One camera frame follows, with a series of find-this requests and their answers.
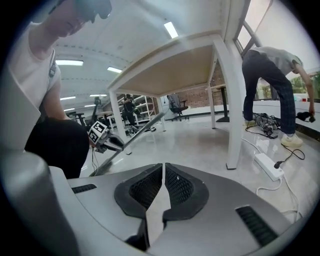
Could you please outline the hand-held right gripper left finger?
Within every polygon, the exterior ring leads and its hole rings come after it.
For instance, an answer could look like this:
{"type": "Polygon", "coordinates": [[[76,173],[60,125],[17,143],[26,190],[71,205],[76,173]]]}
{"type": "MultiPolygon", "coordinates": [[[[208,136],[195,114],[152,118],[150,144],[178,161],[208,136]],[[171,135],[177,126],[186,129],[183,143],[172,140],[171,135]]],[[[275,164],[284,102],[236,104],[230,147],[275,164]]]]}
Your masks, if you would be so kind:
{"type": "Polygon", "coordinates": [[[69,179],[82,206],[104,228],[125,243],[150,247],[146,212],[157,196],[163,165],[149,164],[127,171],[69,179]]]}

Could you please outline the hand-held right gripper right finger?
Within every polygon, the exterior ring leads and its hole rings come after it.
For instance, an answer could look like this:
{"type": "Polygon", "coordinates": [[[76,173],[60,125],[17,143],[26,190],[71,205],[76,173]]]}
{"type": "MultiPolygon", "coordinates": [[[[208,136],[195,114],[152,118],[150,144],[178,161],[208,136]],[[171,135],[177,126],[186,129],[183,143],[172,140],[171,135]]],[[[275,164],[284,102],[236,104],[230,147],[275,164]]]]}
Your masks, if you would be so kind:
{"type": "Polygon", "coordinates": [[[150,246],[153,256],[274,256],[302,229],[240,183],[194,168],[167,163],[200,180],[208,200],[190,219],[168,221],[150,246]]]}

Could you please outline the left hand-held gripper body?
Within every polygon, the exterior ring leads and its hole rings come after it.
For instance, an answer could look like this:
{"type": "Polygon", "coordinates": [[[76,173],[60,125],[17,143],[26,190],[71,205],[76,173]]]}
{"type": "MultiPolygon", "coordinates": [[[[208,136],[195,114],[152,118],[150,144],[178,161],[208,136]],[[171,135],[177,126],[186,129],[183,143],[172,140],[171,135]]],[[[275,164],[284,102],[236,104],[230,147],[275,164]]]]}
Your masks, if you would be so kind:
{"type": "Polygon", "coordinates": [[[99,121],[96,121],[88,131],[89,141],[98,153],[104,153],[107,150],[105,142],[109,136],[110,129],[99,121]]]}

